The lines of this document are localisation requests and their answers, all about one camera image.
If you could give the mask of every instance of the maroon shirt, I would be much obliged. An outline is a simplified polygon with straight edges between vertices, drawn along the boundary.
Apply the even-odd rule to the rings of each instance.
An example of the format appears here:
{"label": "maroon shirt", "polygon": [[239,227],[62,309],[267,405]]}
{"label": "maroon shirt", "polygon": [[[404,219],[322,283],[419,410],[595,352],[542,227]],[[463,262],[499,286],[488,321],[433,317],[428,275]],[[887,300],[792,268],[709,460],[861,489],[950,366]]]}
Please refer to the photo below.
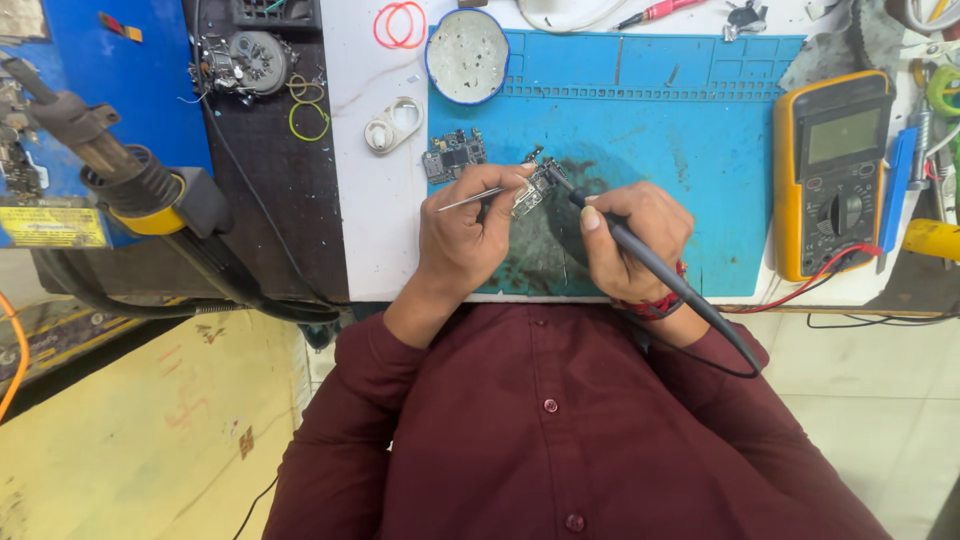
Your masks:
{"label": "maroon shirt", "polygon": [[427,350],[377,315],[336,363],[264,538],[889,538],[764,379],[642,354],[608,307],[466,307]]}

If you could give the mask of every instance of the warning label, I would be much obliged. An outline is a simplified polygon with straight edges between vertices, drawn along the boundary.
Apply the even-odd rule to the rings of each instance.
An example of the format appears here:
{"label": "warning label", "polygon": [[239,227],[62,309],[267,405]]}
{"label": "warning label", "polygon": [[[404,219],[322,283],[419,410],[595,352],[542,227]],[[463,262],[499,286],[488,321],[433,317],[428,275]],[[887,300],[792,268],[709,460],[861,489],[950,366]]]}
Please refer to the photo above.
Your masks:
{"label": "warning label", "polygon": [[17,247],[107,247],[96,209],[2,207],[0,226]]}

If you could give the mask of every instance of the yellow multimeter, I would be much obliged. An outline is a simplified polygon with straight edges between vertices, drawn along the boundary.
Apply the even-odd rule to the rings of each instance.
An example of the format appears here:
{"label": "yellow multimeter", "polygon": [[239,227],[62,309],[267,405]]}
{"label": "yellow multimeter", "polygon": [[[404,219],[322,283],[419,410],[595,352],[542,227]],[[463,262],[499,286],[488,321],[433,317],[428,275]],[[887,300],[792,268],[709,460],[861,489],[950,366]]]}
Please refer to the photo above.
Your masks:
{"label": "yellow multimeter", "polygon": [[[774,249],[785,280],[805,282],[844,248],[876,244],[892,105],[887,76],[876,70],[797,88],[777,100]],[[854,252],[844,271],[872,258]]]}

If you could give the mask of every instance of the blue silicone mat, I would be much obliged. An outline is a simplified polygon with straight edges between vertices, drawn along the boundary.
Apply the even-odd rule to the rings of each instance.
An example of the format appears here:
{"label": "blue silicone mat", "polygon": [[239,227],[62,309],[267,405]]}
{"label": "blue silicone mat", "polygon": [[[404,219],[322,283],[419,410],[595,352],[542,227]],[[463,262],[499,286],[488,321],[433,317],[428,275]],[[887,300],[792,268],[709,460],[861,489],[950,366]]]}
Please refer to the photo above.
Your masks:
{"label": "blue silicone mat", "polygon": [[[696,218],[690,284],[705,296],[752,295],[773,205],[776,84],[803,38],[505,32],[505,85],[475,106],[431,85],[424,137],[476,126],[499,163],[543,146],[594,193],[653,182]],[[514,222],[510,254],[477,292],[600,295],[578,218],[555,190]]]}

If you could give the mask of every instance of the red wire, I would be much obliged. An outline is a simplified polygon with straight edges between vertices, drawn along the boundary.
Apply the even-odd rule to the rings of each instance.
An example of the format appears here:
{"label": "red wire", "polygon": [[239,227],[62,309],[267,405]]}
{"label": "red wire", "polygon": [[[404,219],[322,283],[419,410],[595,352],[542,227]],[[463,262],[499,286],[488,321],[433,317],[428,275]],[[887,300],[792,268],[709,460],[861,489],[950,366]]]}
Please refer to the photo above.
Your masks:
{"label": "red wire", "polygon": [[[402,6],[404,10],[407,9],[407,6],[413,6],[418,10],[420,10],[420,18],[422,19],[422,24],[420,24],[420,39],[417,40],[416,43],[406,42],[407,39],[410,38],[410,34],[412,34],[414,31],[414,16],[410,14],[409,10],[407,10],[407,14],[410,14],[410,33],[407,34],[407,39],[404,39],[402,42],[397,44],[397,46],[403,47],[404,49],[416,49],[417,47],[420,46],[421,43],[423,43],[423,40],[426,38],[426,13],[423,12],[423,8],[421,8],[420,4],[418,4],[417,2],[403,2],[402,4],[400,4],[400,6]],[[398,9],[399,8],[394,9],[392,12],[390,12],[389,15],[387,15],[387,36],[390,36],[390,39],[394,39],[394,37],[390,34],[390,19],[393,18],[394,13],[396,13],[396,10]]]}
{"label": "red wire", "polygon": [[933,167],[931,166],[931,161],[930,161],[930,160],[927,160],[927,161],[924,163],[924,174],[926,174],[926,176],[932,178],[933,180],[941,180],[941,178],[940,178],[939,176],[933,176],[933,173],[930,172],[932,169],[933,169]]}
{"label": "red wire", "polygon": [[828,260],[827,263],[824,264],[824,265],[820,268],[820,270],[819,270],[816,274],[814,274],[813,277],[810,278],[806,283],[804,283],[804,285],[803,285],[802,287],[800,287],[799,289],[791,292],[790,294],[784,296],[783,298],[781,298],[781,299],[779,299],[779,300],[777,300],[777,301],[775,301],[775,302],[771,302],[770,304],[767,304],[766,306],[751,307],[751,308],[749,308],[749,309],[741,309],[741,310],[739,310],[739,311],[734,311],[733,313],[757,313],[758,311],[763,311],[764,309],[769,309],[770,307],[779,306],[780,304],[783,304],[784,302],[786,302],[786,301],[788,301],[788,300],[791,300],[791,299],[793,299],[793,298],[796,298],[798,295],[800,295],[800,293],[804,292],[807,287],[811,286],[811,285],[813,284],[813,282],[816,282],[816,281],[820,278],[820,276],[822,276],[822,275],[824,274],[824,272],[827,272],[827,269],[830,268],[830,266],[832,266],[834,262],[836,262],[837,260],[840,259],[840,257],[846,255],[847,253],[849,253],[849,252],[851,252],[851,251],[863,251],[863,252],[866,252],[866,253],[868,253],[868,254],[870,254],[870,255],[873,255],[873,256],[878,256],[878,255],[880,255],[881,253],[883,253],[882,250],[880,250],[880,248],[877,247],[877,246],[870,246],[870,245],[867,245],[867,244],[855,244],[855,245],[852,245],[851,247],[849,247],[849,248],[841,251],[840,253],[834,255],[832,259]]}
{"label": "red wire", "polygon": [[[393,45],[384,41],[383,39],[380,39],[380,35],[376,31],[377,23],[380,22],[380,16],[382,16],[383,13],[390,8],[393,8],[394,10],[390,12],[389,15],[387,15],[388,25],[390,24],[389,23],[390,17],[394,16],[394,13],[396,12],[396,10],[399,10],[400,8],[403,8],[407,12],[407,14],[410,15],[410,30],[407,32],[407,37],[405,37],[403,41],[397,41],[395,37],[390,36],[390,39],[394,41]],[[387,47],[388,49],[396,49],[397,47],[402,47],[403,44],[407,42],[407,39],[410,39],[410,36],[412,36],[413,33],[414,33],[414,16],[412,13],[410,13],[410,10],[408,10],[407,7],[404,6],[401,2],[391,2],[390,4],[387,4],[386,6],[383,7],[382,10],[376,13],[376,17],[373,19],[373,39],[376,39],[377,43],[383,45],[384,47]]]}

